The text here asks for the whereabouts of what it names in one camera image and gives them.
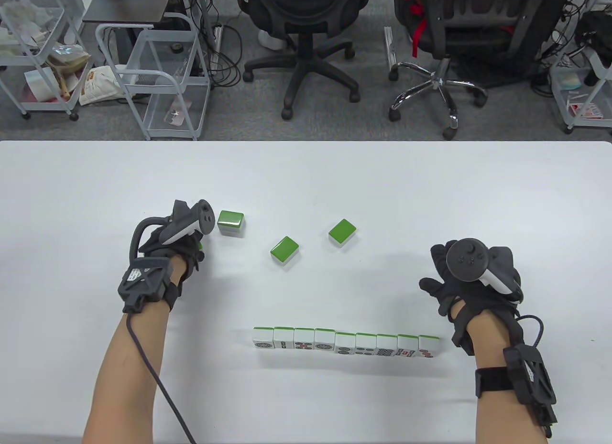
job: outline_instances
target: row of mahjong tiles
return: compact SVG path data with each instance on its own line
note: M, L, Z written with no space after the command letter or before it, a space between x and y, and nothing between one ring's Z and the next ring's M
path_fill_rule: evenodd
M256 326L253 344L257 348L295 348L325 350L340 355L378 355L381 357L433 358L440 349L435 336L407 334L345 333L324 328Z

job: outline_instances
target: black office chair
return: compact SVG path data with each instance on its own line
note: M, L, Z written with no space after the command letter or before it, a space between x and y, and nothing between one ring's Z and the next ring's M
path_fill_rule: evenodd
M359 11L369 0L238 0L240 9L251 16L253 23L274 38L286 39L289 34L298 35L296 53L291 55L272 55L251 60L244 64L242 79L253 82L253 70L258 68L295 68L289 87L284 96L282 117L293 117L293 102L304 77L308 73L318 73L350 90L350 102L357 103L359 84L349 75L323 59L345 51L345 59L352 59L355 51L352 42L346 40L335 44L324 44L314 48L313 34L327 33L328 38L337 36L352 25Z
M474 104L487 103L487 91L470 81L448 79L448 65L453 56L472 51L494 51L512 57L520 48L540 3L543 0L395 0L395 15L407 28L413 44L440 60L435 71L411 62L392 66L389 80L397 81L403 66L427 80L398 95L389 108L389 119L400 120L399 107L415 96L437 90L448 107L450 127L443 136L452 140L457 134L457 106L448 87L466 87L474 95Z

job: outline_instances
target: chrome chair base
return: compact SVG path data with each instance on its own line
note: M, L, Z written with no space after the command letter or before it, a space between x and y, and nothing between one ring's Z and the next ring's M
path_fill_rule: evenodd
M422 66L418 66L411 62L397 62L391 66L389 71L389 81L397 81L399 79L399 68L407 68L412 72L424 77L426 81L415 87L409 88L406 92L402 92L395 99L395 103L389 108L389 120L395 122L402 118L399 108L400 106L411 98L417 97L424 92L430 90L437 90L442 96L444 104L448 108L448 117L450 118L450 127L446 127L442 136L445 140L452 140L457 134L459 128L459 117L457 116L457 105L450 96L448 91L449 87L464 87L467 88L474 95L474 105L482 108L487 103L488 94L484 88L477 86L470 81L461 81L459 79L448 79L448 66L450 64L450 58L441 60L435 71L429 71L424 69Z

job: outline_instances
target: red strap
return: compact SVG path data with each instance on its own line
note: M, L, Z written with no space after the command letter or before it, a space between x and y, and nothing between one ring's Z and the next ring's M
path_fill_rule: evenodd
M417 58L417 55L419 55L419 41L420 41L420 38L423 36L423 33L425 33L426 29L427 29L427 19L423 19L419 25L419 28L417 28L417 31L415 31L415 35L413 36L413 57L414 58Z
M413 16L423 18L419 27L417 28L417 31L415 31L415 35L413 36L413 57L416 58L417 55L419 55L420 38L423 36L423 33L425 33L425 30L427 29L427 19L425 18L425 8L423 7L423 5L419 4L417 0L415 0L415 2L409 6L409 9L410 13Z

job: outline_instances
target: green mahjong tile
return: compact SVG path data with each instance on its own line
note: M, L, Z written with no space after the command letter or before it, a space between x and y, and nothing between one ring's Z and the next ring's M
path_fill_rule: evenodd
M344 245L345 242L355 233L357 228L343 219L336 226L330 230L329 236L337 241L340 245Z
M270 250L270 254L278 259L281 263L287 262L297 252L300 246L289 237L285 237L278 245Z
M219 218L217 219L217 226L239 229L240 227L242 227L243 221L243 213L221 210L221 213L219 213Z

